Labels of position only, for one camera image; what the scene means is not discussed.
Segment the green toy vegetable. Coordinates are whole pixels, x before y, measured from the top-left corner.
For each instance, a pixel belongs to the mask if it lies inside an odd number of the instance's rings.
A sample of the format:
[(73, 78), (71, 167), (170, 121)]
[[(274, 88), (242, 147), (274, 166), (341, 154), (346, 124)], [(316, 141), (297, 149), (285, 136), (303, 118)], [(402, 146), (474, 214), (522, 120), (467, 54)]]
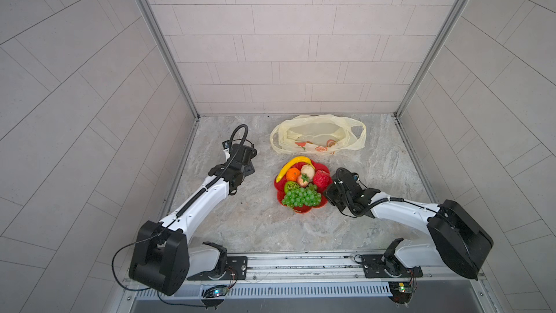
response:
[(301, 207), (318, 207), (322, 202), (322, 195), (318, 192), (317, 187), (310, 183), (305, 188), (298, 188), (285, 193), (282, 199), (282, 205), (291, 208), (301, 208)]

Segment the aluminium corner post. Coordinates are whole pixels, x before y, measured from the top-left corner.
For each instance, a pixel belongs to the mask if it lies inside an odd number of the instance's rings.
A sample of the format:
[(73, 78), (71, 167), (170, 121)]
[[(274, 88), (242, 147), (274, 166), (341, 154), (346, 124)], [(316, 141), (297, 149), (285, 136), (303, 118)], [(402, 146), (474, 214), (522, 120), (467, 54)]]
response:
[(437, 58), (437, 55), (440, 53), (440, 50), (443, 48), (448, 36), (454, 29), (459, 17), (462, 15), (469, 1), (470, 0), (455, 0), (453, 6), (450, 8), (449, 13), (443, 25), (441, 26), (440, 32), (434, 39), (433, 44), (431, 45), (427, 55), (425, 56), (424, 61), (421, 63), (417, 73), (415, 74), (415, 77), (410, 87), (408, 88), (408, 91), (406, 92), (397, 111), (395, 112), (395, 117), (397, 119), (401, 119), (404, 111), (408, 108), (410, 101), (414, 97), (421, 82), (424, 80), (434, 60)]
[(175, 62), (175, 59), (172, 56), (172, 52), (170, 51), (169, 45), (162, 33), (162, 30), (160, 29), (159, 24), (156, 21), (156, 17), (154, 15), (154, 12), (148, 0), (135, 0), (135, 1), (139, 10), (143, 15), (147, 28), (151, 32), (153, 39), (156, 42), (156, 45), (159, 47), (159, 51), (162, 55), (162, 59), (164, 60), (166, 66), (169, 68), (169, 72), (171, 73), (172, 77), (175, 79), (176, 83), (178, 84), (178, 87), (182, 95), (185, 97), (185, 102), (188, 105), (191, 112), (193, 113), (193, 116), (195, 117), (195, 121), (198, 122), (201, 116), (198, 113), (194, 101), (186, 88), (185, 82), (178, 69), (177, 63)]

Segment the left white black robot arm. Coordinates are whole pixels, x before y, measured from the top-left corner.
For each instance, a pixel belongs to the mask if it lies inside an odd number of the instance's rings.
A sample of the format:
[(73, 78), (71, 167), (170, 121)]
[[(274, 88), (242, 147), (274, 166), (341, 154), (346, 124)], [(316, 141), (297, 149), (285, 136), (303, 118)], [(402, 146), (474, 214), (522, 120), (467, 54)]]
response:
[(201, 186), (177, 210), (159, 222), (147, 221), (131, 244), (130, 279), (172, 295), (184, 281), (199, 274), (220, 279), (227, 272), (227, 249), (205, 242), (189, 247), (204, 219), (255, 173), (252, 159), (257, 155), (248, 143), (248, 126), (237, 126), (223, 143), (226, 161), (210, 169)]

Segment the right small circuit board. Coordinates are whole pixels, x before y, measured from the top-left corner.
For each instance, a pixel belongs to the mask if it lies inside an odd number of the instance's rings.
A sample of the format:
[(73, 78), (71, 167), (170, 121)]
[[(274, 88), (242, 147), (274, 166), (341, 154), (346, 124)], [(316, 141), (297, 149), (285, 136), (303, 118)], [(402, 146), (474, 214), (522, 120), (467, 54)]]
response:
[(406, 305), (414, 295), (414, 287), (409, 282), (389, 282), (391, 296), (389, 299), (395, 304)]

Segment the toy strawberry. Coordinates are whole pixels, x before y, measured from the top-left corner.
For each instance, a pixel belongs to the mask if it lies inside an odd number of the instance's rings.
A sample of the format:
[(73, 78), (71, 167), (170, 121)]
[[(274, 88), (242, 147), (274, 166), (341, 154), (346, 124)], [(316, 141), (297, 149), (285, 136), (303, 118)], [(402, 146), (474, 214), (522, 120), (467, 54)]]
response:
[(297, 179), (297, 183), (301, 188), (305, 188), (310, 184), (311, 178), (307, 174), (300, 174)]

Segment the left aluminium corner post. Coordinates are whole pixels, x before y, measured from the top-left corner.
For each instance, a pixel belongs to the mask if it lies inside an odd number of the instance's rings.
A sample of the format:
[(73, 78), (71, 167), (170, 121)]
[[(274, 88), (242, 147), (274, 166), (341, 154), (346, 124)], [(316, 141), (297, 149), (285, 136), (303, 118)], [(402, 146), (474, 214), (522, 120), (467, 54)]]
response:
[(185, 82), (178, 69), (177, 63), (175, 62), (175, 59), (172, 56), (172, 52), (170, 51), (169, 45), (162, 33), (162, 30), (160, 29), (159, 24), (156, 21), (156, 17), (154, 15), (154, 12), (148, 0), (135, 0), (135, 1), (139, 10), (143, 15), (147, 28), (151, 32), (153, 39), (156, 42), (156, 45), (159, 47), (159, 51), (162, 55), (162, 59), (164, 60), (166, 66), (169, 68), (169, 72), (171, 73), (172, 77), (175, 79), (176, 83), (178, 84), (178, 87), (182, 95), (185, 97), (185, 102), (188, 105), (191, 112), (193, 113), (193, 116), (195, 117), (195, 121), (198, 122), (201, 116), (198, 113), (194, 101), (186, 88)]

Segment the yellow toy banana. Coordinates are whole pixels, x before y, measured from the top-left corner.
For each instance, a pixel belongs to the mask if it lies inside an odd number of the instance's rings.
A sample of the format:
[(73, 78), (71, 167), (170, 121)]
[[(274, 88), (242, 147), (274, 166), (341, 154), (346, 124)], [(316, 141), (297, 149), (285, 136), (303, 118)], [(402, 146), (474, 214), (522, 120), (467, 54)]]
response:
[(293, 167), (295, 164), (298, 164), (298, 163), (304, 163), (304, 164), (309, 165), (309, 166), (314, 168), (313, 162), (308, 157), (305, 157), (305, 156), (294, 157), (293, 159), (291, 159), (291, 161), (289, 161), (286, 165), (284, 165), (282, 167), (281, 171), (279, 171), (279, 174), (275, 178), (275, 182), (279, 183), (282, 180), (282, 178), (284, 178), (287, 171), (291, 167)]

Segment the orange toy fruit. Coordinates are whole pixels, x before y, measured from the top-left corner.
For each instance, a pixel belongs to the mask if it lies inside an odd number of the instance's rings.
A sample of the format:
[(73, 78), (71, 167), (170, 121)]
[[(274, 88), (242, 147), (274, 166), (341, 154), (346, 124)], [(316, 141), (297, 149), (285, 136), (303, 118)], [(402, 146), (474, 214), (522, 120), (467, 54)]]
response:
[(298, 168), (290, 168), (286, 174), (285, 178), (287, 181), (297, 182), (298, 177), (301, 175), (301, 171)]

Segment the pale beige toy fruit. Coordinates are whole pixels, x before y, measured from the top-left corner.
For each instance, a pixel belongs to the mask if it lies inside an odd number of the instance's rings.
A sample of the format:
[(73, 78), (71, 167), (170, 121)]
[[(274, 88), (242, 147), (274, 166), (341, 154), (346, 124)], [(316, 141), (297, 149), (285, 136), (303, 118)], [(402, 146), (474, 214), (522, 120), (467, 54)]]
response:
[(316, 170), (312, 165), (306, 164), (306, 165), (302, 166), (301, 174), (307, 174), (311, 178), (311, 181), (312, 181), (314, 179), (314, 175), (316, 174)]

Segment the aluminium mounting rail frame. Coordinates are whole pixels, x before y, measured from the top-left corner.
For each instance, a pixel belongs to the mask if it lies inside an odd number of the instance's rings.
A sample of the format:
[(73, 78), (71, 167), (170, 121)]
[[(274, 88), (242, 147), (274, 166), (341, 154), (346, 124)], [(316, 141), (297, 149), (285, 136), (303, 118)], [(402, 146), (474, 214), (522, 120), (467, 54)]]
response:
[[(366, 278), (354, 256), (360, 252), (293, 252), (250, 253), (247, 256), (246, 279), (243, 281), (188, 281), (170, 296), (149, 288), (139, 288), (137, 298), (162, 299), (168, 304), (179, 301), (188, 304), (215, 305), (233, 299), (312, 299), (387, 297), (392, 294), (389, 282), (409, 282), (415, 298), (431, 291), (433, 301), (450, 294), (482, 299), (485, 296), (484, 277), (477, 281), (461, 278), (446, 267), (422, 267), (421, 278)], [(227, 285), (229, 293), (219, 299), (204, 299), (202, 294), (216, 285)]]

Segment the green toy apple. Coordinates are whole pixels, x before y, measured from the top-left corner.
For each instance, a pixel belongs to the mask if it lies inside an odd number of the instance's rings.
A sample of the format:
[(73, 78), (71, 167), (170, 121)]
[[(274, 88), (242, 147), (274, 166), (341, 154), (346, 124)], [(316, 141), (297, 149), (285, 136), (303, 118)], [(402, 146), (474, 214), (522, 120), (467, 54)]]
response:
[(287, 181), (284, 186), (284, 192), (289, 194), (289, 192), (300, 188), (300, 185), (295, 181)]

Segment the red flower-shaped plate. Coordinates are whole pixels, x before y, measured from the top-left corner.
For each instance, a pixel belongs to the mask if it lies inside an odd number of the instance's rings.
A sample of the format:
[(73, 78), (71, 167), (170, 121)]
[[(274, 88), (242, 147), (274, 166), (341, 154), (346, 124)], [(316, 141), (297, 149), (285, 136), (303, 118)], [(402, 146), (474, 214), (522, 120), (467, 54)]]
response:
[(277, 200), (282, 206), (305, 214), (328, 203), (324, 192), (331, 183), (332, 177), (327, 166), (297, 157), (281, 169), (274, 185)]

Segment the translucent yellowish plastic bag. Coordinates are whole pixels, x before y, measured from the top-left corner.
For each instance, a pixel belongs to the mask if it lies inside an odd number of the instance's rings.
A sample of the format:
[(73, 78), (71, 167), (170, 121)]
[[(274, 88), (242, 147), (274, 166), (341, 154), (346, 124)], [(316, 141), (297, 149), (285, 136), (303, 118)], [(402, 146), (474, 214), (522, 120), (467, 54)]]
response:
[(299, 115), (274, 128), (270, 145), (279, 154), (334, 154), (363, 149), (366, 134), (366, 125), (350, 117)]

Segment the right aluminium corner post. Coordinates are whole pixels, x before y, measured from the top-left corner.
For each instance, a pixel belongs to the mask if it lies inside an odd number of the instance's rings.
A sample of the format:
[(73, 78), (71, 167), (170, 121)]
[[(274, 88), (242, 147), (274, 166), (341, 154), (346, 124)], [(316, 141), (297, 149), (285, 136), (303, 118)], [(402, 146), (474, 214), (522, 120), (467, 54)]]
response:
[(417, 73), (415, 74), (415, 77), (410, 87), (408, 88), (408, 91), (406, 92), (397, 111), (395, 112), (395, 117), (397, 119), (401, 119), (404, 111), (408, 108), (410, 101), (414, 97), (421, 82), (424, 80), (434, 60), (437, 58), (437, 55), (440, 53), (440, 50), (443, 48), (448, 36), (454, 29), (459, 17), (462, 15), (469, 1), (470, 0), (455, 0), (453, 6), (450, 8), (449, 13), (443, 25), (441, 26), (440, 32), (434, 39), (433, 44), (431, 45), (427, 55), (425, 56), (424, 61), (421, 63)]

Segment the red toy fruit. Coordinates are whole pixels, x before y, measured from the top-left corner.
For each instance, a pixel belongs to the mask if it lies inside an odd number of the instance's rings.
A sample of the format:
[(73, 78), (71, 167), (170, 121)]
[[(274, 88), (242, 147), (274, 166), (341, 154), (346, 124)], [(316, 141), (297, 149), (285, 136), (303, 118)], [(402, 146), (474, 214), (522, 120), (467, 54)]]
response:
[(324, 170), (317, 170), (314, 174), (312, 183), (318, 189), (326, 189), (332, 182), (330, 174)]

